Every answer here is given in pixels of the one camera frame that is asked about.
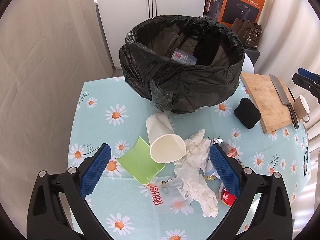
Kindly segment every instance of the white paper cup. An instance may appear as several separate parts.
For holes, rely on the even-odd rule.
[[[157,163],[171,163],[186,155],[186,144],[174,133],[168,117],[158,113],[146,121],[150,156]]]
[[[294,109],[296,115],[297,115],[298,117],[300,117],[303,122],[309,122],[309,121],[310,121],[310,115],[309,115],[309,114],[310,114],[310,109],[309,109],[309,105],[308,105],[308,103],[307,103],[307,101],[306,101],[306,99],[304,98],[303,95],[300,95],[300,96],[296,99],[296,101],[295,101],[294,104],[293,104],[293,109]],[[305,120],[303,119],[305,116],[308,116],[308,120],[307,120],[307,121],[305,121]]]

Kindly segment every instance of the knife handle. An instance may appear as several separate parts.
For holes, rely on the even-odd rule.
[[[299,128],[299,124],[298,124],[298,120],[297,120],[297,116],[293,110],[293,107],[291,105],[291,103],[287,104],[287,107],[289,108],[289,111],[290,111],[290,115],[291,115],[291,119],[292,119],[292,122],[293,122],[293,126],[295,129],[298,129]]]

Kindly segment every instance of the floor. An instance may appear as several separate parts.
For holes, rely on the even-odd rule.
[[[113,77],[121,77],[121,76],[123,76],[122,69],[113,69],[112,76]]]

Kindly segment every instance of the brown bag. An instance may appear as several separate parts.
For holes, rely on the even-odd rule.
[[[241,43],[247,48],[257,48],[260,36],[261,36],[261,25],[257,23],[252,23],[249,20],[239,20],[235,19],[231,26],[233,30],[239,37]]]

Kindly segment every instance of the cleaver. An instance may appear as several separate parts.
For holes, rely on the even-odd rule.
[[[295,129],[298,129],[299,128],[299,124],[298,124],[298,120],[297,120],[297,116],[293,110],[293,107],[291,105],[291,103],[289,102],[289,99],[287,98],[287,95],[279,81],[279,79],[276,77],[276,76],[273,76],[273,75],[270,75],[270,79],[273,83],[273,85],[275,86],[276,90],[277,90],[277,93],[281,99],[281,102],[282,104],[286,105],[288,108],[289,108],[289,112],[290,112],[290,115],[291,115],[291,120],[293,122],[293,126]]]

